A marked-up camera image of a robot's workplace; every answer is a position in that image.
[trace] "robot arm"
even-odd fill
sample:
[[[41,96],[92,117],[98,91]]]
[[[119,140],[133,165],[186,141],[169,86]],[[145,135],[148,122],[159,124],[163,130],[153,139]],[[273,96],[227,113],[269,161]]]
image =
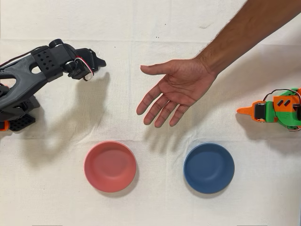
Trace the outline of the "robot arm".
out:
[[[13,63],[10,62],[15,58],[0,65],[0,80],[16,79],[11,89],[0,84],[0,122],[6,121],[0,124],[0,131],[4,130],[4,125],[7,128],[7,121],[12,131],[19,131],[34,123],[35,119],[27,115],[40,106],[34,94],[48,82],[61,77],[63,72],[73,79],[87,81],[88,74],[94,75],[100,67],[106,66],[106,62],[97,58],[91,49],[74,49],[60,39],[29,53]],[[39,67],[41,72],[33,74],[35,67]],[[27,124],[17,126],[22,124],[22,118]]]
[[[275,91],[286,90],[273,101],[266,101]],[[255,101],[251,107],[242,107],[237,113],[248,114],[254,121],[278,122],[289,131],[301,130],[301,89],[276,89],[267,94],[262,101]]]

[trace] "finger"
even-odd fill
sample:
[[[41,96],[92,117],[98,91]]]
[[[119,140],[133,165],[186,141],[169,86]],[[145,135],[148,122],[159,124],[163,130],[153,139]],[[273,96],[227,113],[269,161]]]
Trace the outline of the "finger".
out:
[[[161,94],[159,86],[154,86],[142,99],[141,103],[137,107],[137,114],[143,114],[150,104]]]
[[[173,110],[175,109],[175,107],[177,107],[177,103],[174,101],[169,101],[167,103],[167,105],[165,105],[159,115],[159,117],[157,118],[156,122],[155,122],[155,127],[160,128],[164,122],[166,121],[166,119],[169,117],[169,115],[171,114],[171,112],[173,112]]]
[[[168,103],[168,98],[163,94],[160,98],[152,105],[149,112],[144,118],[144,124],[149,125],[155,119],[161,109]]]
[[[189,106],[186,105],[180,105],[177,110],[175,111],[173,117],[171,118],[169,125],[175,126],[179,120],[182,118],[184,113],[189,109]]]
[[[145,74],[156,75],[156,74],[173,74],[175,71],[175,63],[173,60],[166,63],[145,66],[141,65],[141,71]]]

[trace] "orange and green robot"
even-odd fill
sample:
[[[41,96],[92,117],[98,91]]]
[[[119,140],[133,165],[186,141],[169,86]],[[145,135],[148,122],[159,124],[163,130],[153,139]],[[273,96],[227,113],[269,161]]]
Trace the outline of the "orange and green robot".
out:
[[[286,90],[286,92],[274,96],[273,101],[266,101],[268,95],[277,90]],[[239,108],[237,113],[250,115],[258,122],[278,122],[289,131],[301,130],[301,88],[274,91],[262,101],[255,101],[251,107]]]

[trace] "orange bracket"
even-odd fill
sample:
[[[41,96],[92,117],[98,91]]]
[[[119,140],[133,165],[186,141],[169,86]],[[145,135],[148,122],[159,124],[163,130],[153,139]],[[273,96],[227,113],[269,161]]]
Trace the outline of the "orange bracket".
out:
[[[264,122],[265,121],[264,119],[256,119],[255,116],[254,116],[255,115],[254,114],[255,105],[256,104],[264,104],[264,103],[266,103],[266,102],[265,101],[261,101],[261,100],[256,101],[250,107],[242,107],[242,108],[237,109],[237,113],[239,113],[239,114],[247,114],[247,115],[250,115],[254,121]]]
[[[8,131],[9,130],[9,121],[3,121],[4,127],[0,127],[0,131]]]

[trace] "blue bowl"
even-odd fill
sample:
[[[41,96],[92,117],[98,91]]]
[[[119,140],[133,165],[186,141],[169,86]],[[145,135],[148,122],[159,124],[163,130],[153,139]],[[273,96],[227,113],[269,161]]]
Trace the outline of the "blue bowl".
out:
[[[228,186],[234,176],[231,154],[217,144],[202,144],[186,157],[184,176],[196,191],[213,194]]]

